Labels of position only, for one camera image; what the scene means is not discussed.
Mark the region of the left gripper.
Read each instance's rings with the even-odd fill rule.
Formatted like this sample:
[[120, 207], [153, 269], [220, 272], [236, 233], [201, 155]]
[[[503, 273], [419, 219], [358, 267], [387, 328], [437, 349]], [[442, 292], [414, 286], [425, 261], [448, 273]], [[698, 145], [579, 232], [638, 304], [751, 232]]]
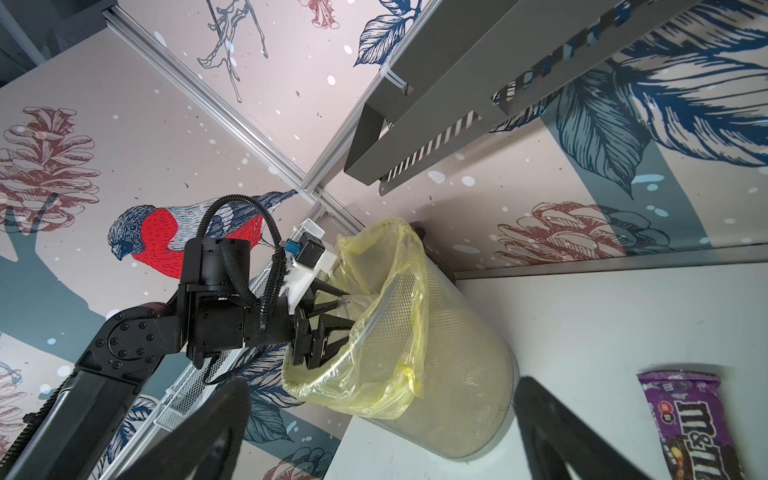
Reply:
[[[318, 301], [317, 294], [331, 296], [330, 300]], [[290, 362], [292, 366], [304, 364], [308, 369], [317, 369], [327, 364], [349, 341], [353, 320], [326, 314], [338, 309], [350, 294], [328, 283], [313, 279], [302, 297], [303, 311], [293, 315], [293, 338]], [[311, 327], [308, 318], [319, 316], [317, 328]]]

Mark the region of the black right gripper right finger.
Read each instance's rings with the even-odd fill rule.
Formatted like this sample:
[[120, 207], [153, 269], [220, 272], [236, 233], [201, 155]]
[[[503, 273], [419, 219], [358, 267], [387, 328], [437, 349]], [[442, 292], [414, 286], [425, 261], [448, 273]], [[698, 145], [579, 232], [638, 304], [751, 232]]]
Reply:
[[536, 379], [520, 379], [513, 406], [534, 479], [647, 477]]

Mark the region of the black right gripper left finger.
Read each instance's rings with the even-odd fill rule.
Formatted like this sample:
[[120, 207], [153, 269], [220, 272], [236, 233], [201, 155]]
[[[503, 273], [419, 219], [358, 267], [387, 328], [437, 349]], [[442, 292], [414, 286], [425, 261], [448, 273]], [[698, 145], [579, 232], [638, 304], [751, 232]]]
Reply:
[[119, 475], [121, 479], [230, 479], [249, 419], [247, 382], [218, 388], [176, 430]]

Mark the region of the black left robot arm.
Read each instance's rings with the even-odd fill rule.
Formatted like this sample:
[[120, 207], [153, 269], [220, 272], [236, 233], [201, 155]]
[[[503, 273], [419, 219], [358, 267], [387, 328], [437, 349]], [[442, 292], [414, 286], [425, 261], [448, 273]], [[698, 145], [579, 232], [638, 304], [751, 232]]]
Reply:
[[[249, 282], [248, 240], [228, 238], [217, 221], [228, 206], [258, 212], [273, 255], [260, 293]], [[71, 374], [1, 461], [5, 479], [85, 479], [116, 445], [122, 423], [161, 361], [184, 353], [203, 371], [209, 398], [122, 472], [125, 479], [229, 479], [243, 441], [283, 440], [281, 410], [292, 402], [284, 366], [316, 369], [345, 346], [352, 322], [336, 316], [348, 294], [317, 273], [327, 256], [306, 233], [283, 239], [261, 201], [214, 200], [187, 241], [177, 292], [110, 317]]]

